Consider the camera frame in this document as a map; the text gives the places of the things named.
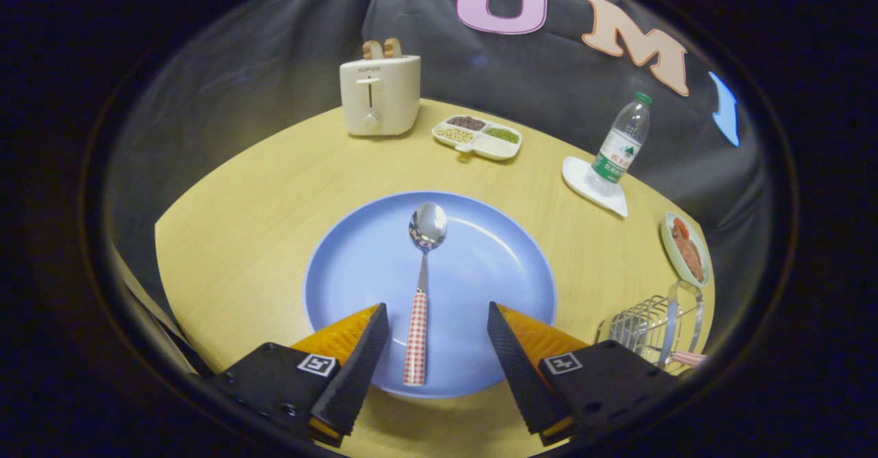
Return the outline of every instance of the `letter u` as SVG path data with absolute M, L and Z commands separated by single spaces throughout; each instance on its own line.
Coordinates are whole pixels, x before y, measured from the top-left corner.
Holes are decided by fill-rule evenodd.
M 466 26 L 500 34 L 532 33 L 546 21 L 549 0 L 521 0 L 518 17 L 504 18 L 488 11 L 488 0 L 458 0 L 458 18 Z

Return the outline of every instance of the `beans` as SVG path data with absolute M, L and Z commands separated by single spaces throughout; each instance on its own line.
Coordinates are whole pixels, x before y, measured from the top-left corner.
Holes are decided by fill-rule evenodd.
M 485 127 L 483 121 L 472 117 L 451 117 L 448 123 L 469 130 L 482 130 Z
M 485 131 L 485 134 L 497 137 L 497 139 L 502 139 L 511 143 L 518 143 L 518 135 L 509 130 L 491 127 L 491 129 Z
M 471 134 L 470 132 L 453 128 L 437 129 L 436 135 L 446 137 L 447 139 L 457 141 L 458 143 L 469 143 L 471 140 L 473 140 L 473 134 Z

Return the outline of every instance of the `plastic bottle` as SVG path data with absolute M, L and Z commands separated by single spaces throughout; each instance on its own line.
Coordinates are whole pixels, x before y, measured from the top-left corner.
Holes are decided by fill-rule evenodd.
M 650 105 L 652 99 L 637 92 L 634 101 L 615 117 L 601 151 L 586 173 L 589 186 L 602 195 L 613 192 L 646 141 L 646 134 L 650 131 Z

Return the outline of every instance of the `blue plate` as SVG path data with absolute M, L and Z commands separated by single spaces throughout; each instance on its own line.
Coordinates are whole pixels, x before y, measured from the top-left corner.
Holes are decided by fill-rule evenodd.
M 402 371 L 420 251 L 408 237 L 408 221 L 426 201 L 445 211 L 448 235 L 427 256 L 427 377 L 411 387 L 402 383 Z M 327 233 L 305 272 L 313 330 L 387 304 L 391 335 L 372 383 L 415 398 L 455 398 L 501 382 L 487 335 L 488 303 L 551 324 L 557 296 L 549 263 L 524 229 L 496 208 L 452 193 L 399 193 L 358 208 Z

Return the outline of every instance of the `yellow table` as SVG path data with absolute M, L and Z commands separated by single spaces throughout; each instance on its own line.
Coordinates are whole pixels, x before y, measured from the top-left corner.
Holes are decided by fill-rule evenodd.
M 430 129 L 470 114 L 523 134 L 517 157 L 466 157 Z M 204 360 L 225 370 L 255 346 L 291 345 L 310 334 L 302 282 L 314 248 L 353 209 L 391 193 L 461 193 L 495 206 L 527 230 L 548 258 L 558 289 L 556 326 L 593 342 L 600 321 L 678 280 L 659 223 L 689 215 L 630 175 L 621 180 L 627 218 L 576 195 L 561 177 L 565 157 L 592 155 L 513 121 L 423 99 L 402 136 L 351 137 L 341 108 L 269 137 L 189 189 L 156 224 L 167 299 Z M 705 299 L 703 348 L 714 285 Z M 341 452 L 353 456 L 527 456 L 545 451 L 527 433 L 507 383 L 465 398 L 402 398 L 370 389 Z

